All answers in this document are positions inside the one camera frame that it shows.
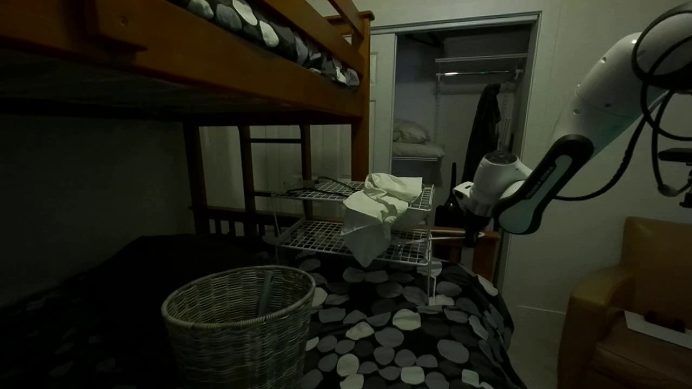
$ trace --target black and white bedding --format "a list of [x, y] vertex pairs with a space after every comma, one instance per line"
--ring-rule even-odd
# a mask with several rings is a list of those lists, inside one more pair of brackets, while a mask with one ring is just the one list
[[[0, 310], [0, 387], [180, 387], [159, 304], [200, 276], [267, 261], [226, 241], [141, 239], [94, 270]], [[445, 268], [442, 310], [425, 310], [412, 268], [362, 270], [327, 255], [293, 264], [327, 292], [310, 320], [303, 387], [345, 379], [367, 389], [522, 387], [506, 355], [512, 320], [485, 280]]]
[[289, 58], [323, 79], [357, 87], [358, 76], [355, 69], [344, 68], [338, 58], [320, 53], [310, 41], [295, 36], [291, 28], [267, 20], [263, 14], [245, 0], [173, 0], [174, 4], [193, 11], [195, 15], [239, 36], [282, 58]]

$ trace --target pillow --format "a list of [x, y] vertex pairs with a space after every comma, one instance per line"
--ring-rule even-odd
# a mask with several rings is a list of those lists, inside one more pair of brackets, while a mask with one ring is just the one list
[[396, 119], [394, 122], [394, 142], [396, 144], [427, 144], [427, 133], [412, 122]]

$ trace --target polka dot bedding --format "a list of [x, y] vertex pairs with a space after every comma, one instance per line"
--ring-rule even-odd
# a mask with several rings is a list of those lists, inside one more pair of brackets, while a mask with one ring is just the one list
[[245, 0], [173, 0], [189, 14], [239, 36], [282, 58], [289, 58], [310, 71], [321, 75], [330, 83], [357, 87], [357, 71], [344, 68], [338, 58], [320, 53], [310, 41], [295, 36], [291, 28], [267, 20], [263, 14]]
[[526, 387], [507, 361], [512, 320], [492, 283], [449, 267], [437, 296], [415, 268], [300, 257], [318, 280], [303, 387]]

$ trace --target wooden bed frame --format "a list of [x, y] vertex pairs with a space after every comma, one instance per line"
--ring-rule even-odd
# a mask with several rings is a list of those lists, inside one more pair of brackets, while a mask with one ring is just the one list
[[0, 111], [184, 123], [199, 233], [210, 232], [200, 125], [248, 133], [248, 125], [345, 123], [349, 174], [362, 179], [371, 14], [358, 14], [349, 0], [330, 0], [338, 17], [318, 15], [305, 0], [251, 3], [355, 69], [360, 85], [332, 85], [169, 0], [1, 0]]

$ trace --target bunk bed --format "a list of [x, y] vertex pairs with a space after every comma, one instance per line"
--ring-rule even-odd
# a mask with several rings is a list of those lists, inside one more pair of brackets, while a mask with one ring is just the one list
[[[315, 69], [313, 60], [295, 63], [285, 53], [267, 53], [245, 28], [233, 36], [219, 24], [216, 15], [228, 17], [219, 14], [222, 4], [237, 0], [1, 0], [0, 113], [182, 123], [199, 237], [210, 233], [210, 225], [220, 218], [205, 204], [199, 144], [203, 125], [237, 125], [242, 138], [248, 138], [251, 125], [300, 125], [300, 133], [309, 133], [313, 123], [347, 123], [349, 174], [355, 179], [366, 178], [371, 14], [357, 11], [349, 0], [330, 0], [338, 17], [320, 17], [299, 0], [248, 3], [256, 20], [273, 22], [279, 30], [289, 28], [318, 56], [338, 63], [338, 75], [353, 71], [357, 79], [340, 83]], [[246, 149], [242, 154], [246, 198], [253, 198], [251, 157]], [[303, 163], [303, 176], [309, 178], [309, 159]], [[239, 267], [263, 260], [228, 241], [141, 239], [103, 267], [0, 312], [0, 382], [174, 387], [173, 357], [158, 319], [162, 296], [184, 281], [226, 268], [228, 261]], [[442, 379], [455, 386], [522, 387], [504, 353], [512, 320], [502, 299], [486, 296], [482, 280], [455, 280], [458, 287], [449, 287], [468, 295], [455, 299], [458, 313], [445, 317], [452, 322], [475, 322], [445, 326], [455, 346], [452, 359], [464, 361], [441, 363], [449, 370], [442, 370]], [[396, 307], [411, 306], [399, 296]]]

